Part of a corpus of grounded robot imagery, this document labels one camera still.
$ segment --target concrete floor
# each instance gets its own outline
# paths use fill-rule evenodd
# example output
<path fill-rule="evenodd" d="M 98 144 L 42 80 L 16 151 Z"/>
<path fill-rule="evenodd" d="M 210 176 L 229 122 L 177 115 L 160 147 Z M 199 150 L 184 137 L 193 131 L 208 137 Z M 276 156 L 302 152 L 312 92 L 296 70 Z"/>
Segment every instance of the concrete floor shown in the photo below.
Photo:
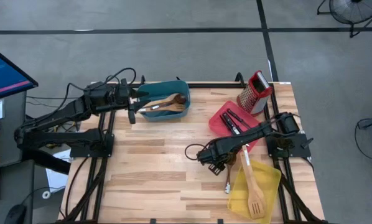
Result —
<path fill-rule="evenodd" d="M 320 2 L 264 0 L 267 26 L 347 27 L 317 16 Z M 0 0 L 0 30 L 260 26 L 255 0 Z M 356 122 L 372 117 L 372 32 L 353 39 L 347 32 L 269 36 L 279 81 L 292 82 L 305 131 L 315 138 L 311 151 L 326 219 L 372 223 L 372 160 L 359 153 L 353 139 Z M 261 32 L 0 35 L 0 51 L 40 83 L 27 93 L 32 96 L 60 97 L 68 82 L 87 85 L 123 67 L 134 67 L 139 78 L 151 81 L 176 76 L 229 81 L 237 72 L 248 78 L 255 70 L 270 79 Z M 31 116 L 49 111 L 27 106 Z M 372 155 L 372 129 L 359 131 L 358 140 Z M 42 187 L 44 171 L 36 170 L 35 182 Z M 55 220 L 60 199 L 57 194 L 37 202 L 34 222 Z"/>

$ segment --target yellow bin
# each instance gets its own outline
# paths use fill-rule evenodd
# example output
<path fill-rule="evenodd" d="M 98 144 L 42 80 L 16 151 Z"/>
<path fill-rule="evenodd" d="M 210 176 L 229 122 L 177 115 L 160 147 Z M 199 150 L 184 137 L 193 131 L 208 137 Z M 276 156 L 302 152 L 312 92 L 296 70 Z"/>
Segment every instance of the yellow bin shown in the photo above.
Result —
<path fill-rule="evenodd" d="M 279 187 L 281 173 L 279 170 L 262 164 L 260 162 L 253 161 L 251 159 L 251 165 L 254 170 L 256 182 L 262 189 L 266 201 L 266 214 L 264 218 L 254 220 L 257 223 L 270 223 L 272 217 L 272 211 L 274 202 L 277 195 L 277 189 Z M 243 168 L 240 167 L 238 171 L 235 183 L 233 184 L 232 191 L 228 202 L 228 208 L 232 212 L 242 215 L 252 220 L 248 210 L 248 187 L 246 176 L 244 175 Z"/>

